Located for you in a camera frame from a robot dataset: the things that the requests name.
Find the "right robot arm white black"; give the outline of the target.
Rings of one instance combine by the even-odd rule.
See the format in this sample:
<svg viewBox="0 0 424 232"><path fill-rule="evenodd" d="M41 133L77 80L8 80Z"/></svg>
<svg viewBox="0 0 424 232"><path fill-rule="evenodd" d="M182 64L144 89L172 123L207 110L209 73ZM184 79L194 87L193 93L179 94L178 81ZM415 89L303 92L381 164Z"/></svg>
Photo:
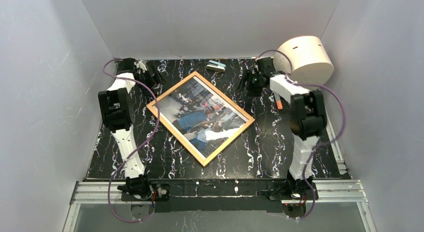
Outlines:
<svg viewBox="0 0 424 232"><path fill-rule="evenodd" d="M305 88L283 71L275 69L271 57L258 59L253 68L246 69L237 89L246 91L248 96L260 96L264 88L289 104L294 146L287 178L283 182L272 182L261 194L271 201L314 195L313 154L327 127L323 94Z"/></svg>

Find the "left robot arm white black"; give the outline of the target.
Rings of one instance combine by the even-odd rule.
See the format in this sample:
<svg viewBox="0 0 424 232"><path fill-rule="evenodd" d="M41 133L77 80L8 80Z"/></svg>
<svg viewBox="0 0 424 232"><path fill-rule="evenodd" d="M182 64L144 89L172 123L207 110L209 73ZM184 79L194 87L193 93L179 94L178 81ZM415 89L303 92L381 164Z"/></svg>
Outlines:
<svg viewBox="0 0 424 232"><path fill-rule="evenodd" d="M124 171L125 184L118 186L118 190L140 200L154 199L157 193L146 175L136 145L136 114L130 93L136 85L152 93L152 88L161 83L163 77L141 60L117 58L113 61L116 63L114 81L108 89L98 93L98 100L102 122L114 137L122 159L117 171Z"/></svg>

